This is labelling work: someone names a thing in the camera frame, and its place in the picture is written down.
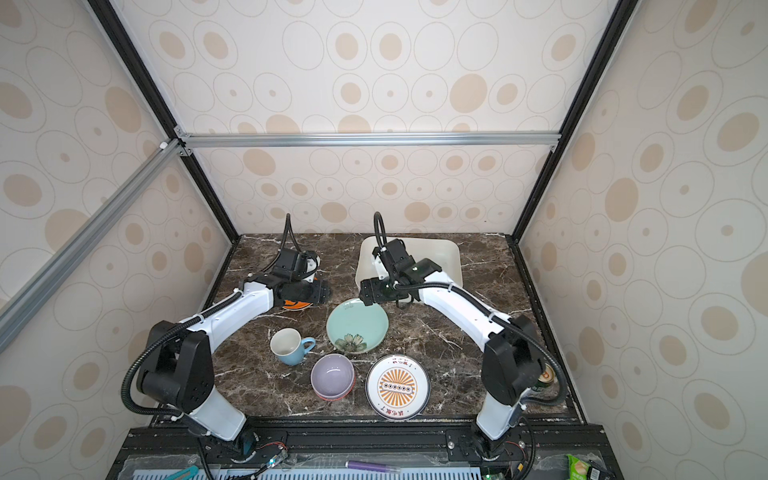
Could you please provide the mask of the light green floral plate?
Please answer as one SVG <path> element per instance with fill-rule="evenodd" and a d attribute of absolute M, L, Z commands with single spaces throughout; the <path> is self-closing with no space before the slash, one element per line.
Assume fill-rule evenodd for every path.
<path fill-rule="evenodd" d="M 366 306 L 359 299 L 338 305 L 326 322 L 326 333 L 337 350 L 363 354 L 378 347 L 389 330 L 385 310 L 377 304 Z"/>

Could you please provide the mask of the orange sunburst patterned plate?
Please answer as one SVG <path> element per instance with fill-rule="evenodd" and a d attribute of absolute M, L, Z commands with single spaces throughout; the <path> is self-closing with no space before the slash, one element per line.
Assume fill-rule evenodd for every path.
<path fill-rule="evenodd" d="M 425 369 L 413 358 L 388 355 L 369 370 L 366 396 L 378 415 L 388 420 L 406 421 L 426 408 L 430 381 Z"/>

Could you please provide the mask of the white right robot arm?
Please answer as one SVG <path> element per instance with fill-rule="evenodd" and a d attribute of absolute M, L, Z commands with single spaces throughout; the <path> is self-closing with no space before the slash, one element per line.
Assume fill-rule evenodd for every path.
<path fill-rule="evenodd" d="M 412 299 L 447 317 L 475 342 L 483 354 L 481 381 L 486 390 L 475 424 L 487 440 L 502 439 L 527 406 L 565 401 L 563 368 L 536 338 L 532 321 L 483 303 L 446 273 L 432 272 L 413 281 L 364 279 L 359 298 L 367 306 Z"/>

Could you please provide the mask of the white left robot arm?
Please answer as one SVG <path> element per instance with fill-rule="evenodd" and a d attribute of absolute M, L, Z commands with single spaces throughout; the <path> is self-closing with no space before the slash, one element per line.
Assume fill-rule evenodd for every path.
<path fill-rule="evenodd" d="M 275 307 L 288 302 L 323 304 L 331 295 L 326 280 L 288 282 L 265 275 L 243 282 L 225 299 L 182 321 L 158 322 L 123 378 L 123 405 L 139 415 L 184 418 L 224 442 L 240 440 L 246 415 L 217 391 L 213 353 Z"/>

